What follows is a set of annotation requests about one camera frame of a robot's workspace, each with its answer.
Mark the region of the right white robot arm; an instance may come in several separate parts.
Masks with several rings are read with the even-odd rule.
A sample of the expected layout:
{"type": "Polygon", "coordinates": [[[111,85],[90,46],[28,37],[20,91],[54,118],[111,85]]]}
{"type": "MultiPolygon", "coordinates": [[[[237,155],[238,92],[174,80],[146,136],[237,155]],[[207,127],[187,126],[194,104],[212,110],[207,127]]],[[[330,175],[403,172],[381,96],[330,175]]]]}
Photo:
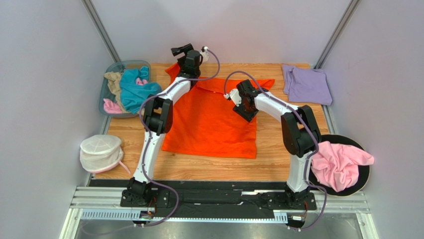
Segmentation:
{"type": "Polygon", "coordinates": [[[255,88],[249,80],[237,84],[227,98],[234,103],[233,111],[248,122],[258,112],[265,112],[281,123],[283,143],[290,154],[290,172],[282,198],[274,201],[287,208],[303,206],[310,194],[311,158],[321,141],[312,108],[287,103],[267,90],[255,88]]]}

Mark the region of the orange t shirt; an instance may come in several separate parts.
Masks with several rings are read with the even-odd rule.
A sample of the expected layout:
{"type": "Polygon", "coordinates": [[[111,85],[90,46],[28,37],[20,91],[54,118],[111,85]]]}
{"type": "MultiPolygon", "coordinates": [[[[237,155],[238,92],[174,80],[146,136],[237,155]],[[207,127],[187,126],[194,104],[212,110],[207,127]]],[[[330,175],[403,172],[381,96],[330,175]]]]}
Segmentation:
{"type": "Polygon", "coordinates": [[[201,74],[202,81],[173,105],[173,124],[162,150],[172,153],[254,159],[257,123],[247,122],[233,111],[234,103],[223,96],[240,80],[213,78],[217,67],[201,74]]]}

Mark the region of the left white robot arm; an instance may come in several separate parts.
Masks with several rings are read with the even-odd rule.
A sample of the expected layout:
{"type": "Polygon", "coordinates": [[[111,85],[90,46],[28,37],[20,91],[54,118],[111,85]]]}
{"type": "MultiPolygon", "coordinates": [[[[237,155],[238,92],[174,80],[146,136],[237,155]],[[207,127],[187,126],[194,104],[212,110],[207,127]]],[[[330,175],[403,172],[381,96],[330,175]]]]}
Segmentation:
{"type": "Polygon", "coordinates": [[[153,203],[154,167],[159,150],[173,125],[174,104],[188,93],[199,80],[200,66],[209,59],[209,48],[195,50],[191,44],[171,49],[178,56],[180,71],[162,92],[150,95],[141,105],[140,118],[145,129],[143,149],[133,177],[123,190],[122,207],[147,207],[153,203]]]}

